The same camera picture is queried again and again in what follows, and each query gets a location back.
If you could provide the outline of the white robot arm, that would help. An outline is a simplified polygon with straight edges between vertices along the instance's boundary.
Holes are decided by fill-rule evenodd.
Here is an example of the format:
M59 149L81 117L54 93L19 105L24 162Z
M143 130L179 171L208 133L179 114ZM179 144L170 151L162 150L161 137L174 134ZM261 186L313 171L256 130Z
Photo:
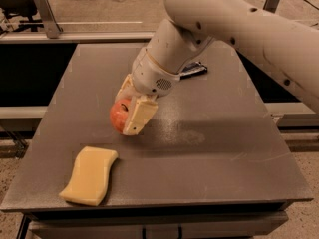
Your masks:
M168 95L180 72L215 40L319 112L319 31L244 0L163 0L168 17L135 58L110 110L123 135L137 135Z

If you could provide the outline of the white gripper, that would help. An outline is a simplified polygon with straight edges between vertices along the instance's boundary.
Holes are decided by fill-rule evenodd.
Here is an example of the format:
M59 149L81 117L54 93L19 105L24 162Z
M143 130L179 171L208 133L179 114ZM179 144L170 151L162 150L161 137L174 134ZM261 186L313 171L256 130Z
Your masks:
M166 96L179 81L179 75L164 70L147 49L142 48L115 97L116 102L131 100L123 135L138 135L159 107L157 97L150 95Z

